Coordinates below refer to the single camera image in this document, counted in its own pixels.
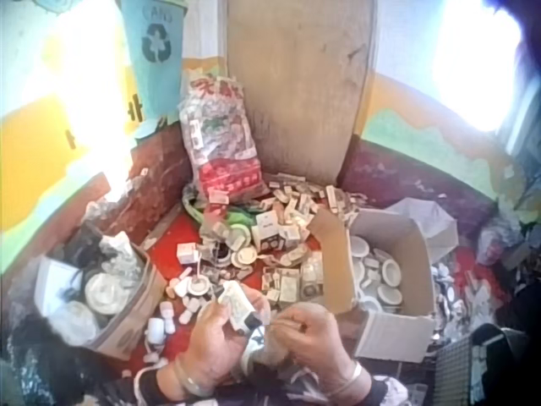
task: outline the trash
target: trash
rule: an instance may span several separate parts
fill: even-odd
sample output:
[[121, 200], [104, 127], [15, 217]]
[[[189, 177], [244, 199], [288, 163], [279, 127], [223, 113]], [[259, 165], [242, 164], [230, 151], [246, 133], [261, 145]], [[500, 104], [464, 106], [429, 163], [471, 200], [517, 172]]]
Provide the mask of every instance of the trash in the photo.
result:
[[179, 110], [194, 182], [203, 196], [220, 190], [233, 203], [267, 192], [238, 82], [208, 76], [192, 80]]

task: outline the silver bangle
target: silver bangle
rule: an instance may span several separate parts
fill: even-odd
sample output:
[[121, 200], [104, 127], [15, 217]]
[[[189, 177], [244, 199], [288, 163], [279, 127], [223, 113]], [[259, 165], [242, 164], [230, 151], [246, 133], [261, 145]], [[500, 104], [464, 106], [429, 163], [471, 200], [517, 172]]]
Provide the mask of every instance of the silver bangle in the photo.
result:
[[334, 391], [332, 392], [328, 392], [328, 393], [325, 393], [325, 396], [327, 396], [329, 399], [332, 398], [333, 396], [336, 396], [338, 393], [340, 392], [343, 392], [344, 390], [346, 390], [348, 387], [351, 386], [352, 383], [354, 383], [357, 378], [359, 378], [361, 376], [361, 372], [363, 372], [363, 367], [357, 362], [355, 361], [355, 370], [353, 371], [353, 375], [352, 377], [349, 379], [349, 381], [347, 381], [346, 383], [344, 383], [341, 387], [339, 387], [338, 389], [335, 389]]
[[210, 395], [212, 395], [214, 388], [204, 389], [195, 383], [195, 381], [188, 376], [184, 368], [180, 365], [180, 359], [178, 357], [173, 361], [173, 364], [177, 379], [188, 392], [197, 396], [198, 398], [208, 398]]

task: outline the white bottle cap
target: white bottle cap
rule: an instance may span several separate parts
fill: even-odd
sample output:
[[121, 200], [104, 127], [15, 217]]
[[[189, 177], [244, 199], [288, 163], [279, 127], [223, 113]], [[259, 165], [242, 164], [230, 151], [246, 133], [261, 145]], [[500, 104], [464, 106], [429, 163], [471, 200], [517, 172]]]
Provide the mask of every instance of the white bottle cap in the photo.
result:
[[146, 331], [146, 339], [150, 344], [162, 345], [166, 339], [165, 322], [159, 317], [151, 317]]

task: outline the small white box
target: small white box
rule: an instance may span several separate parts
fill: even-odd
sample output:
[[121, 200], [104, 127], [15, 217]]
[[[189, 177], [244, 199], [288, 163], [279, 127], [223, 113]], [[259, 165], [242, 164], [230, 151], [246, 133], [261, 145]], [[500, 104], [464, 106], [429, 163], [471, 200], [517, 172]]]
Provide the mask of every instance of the small white box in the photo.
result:
[[199, 260], [199, 251], [195, 247], [195, 243], [178, 244], [177, 258], [178, 262], [183, 265], [197, 262]]

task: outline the scrap pile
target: scrap pile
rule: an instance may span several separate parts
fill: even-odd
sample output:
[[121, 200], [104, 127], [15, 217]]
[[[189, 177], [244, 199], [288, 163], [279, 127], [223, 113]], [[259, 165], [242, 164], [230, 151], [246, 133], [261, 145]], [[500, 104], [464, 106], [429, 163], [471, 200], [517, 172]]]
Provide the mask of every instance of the scrap pile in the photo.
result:
[[62, 261], [41, 258], [36, 307], [65, 343], [85, 345], [127, 306], [140, 286], [145, 263], [126, 233], [108, 237], [88, 224], [57, 258]]
[[[309, 241], [309, 224], [325, 207], [348, 226], [366, 205], [366, 197], [284, 173], [269, 179], [272, 192], [262, 200], [228, 205], [227, 195], [210, 193], [199, 231], [201, 244], [178, 245], [178, 261], [186, 267], [169, 281], [166, 293], [183, 300], [186, 310], [180, 324], [187, 324], [200, 309], [194, 298], [203, 303], [227, 281], [244, 280], [254, 273], [257, 261], [262, 265], [261, 290], [275, 309], [321, 299], [323, 260], [315, 241]], [[193, 189], [188, 187], [185, 194], [192, 198]], [[229, 223], [231, 210], [246, 213], [243, 222]]]

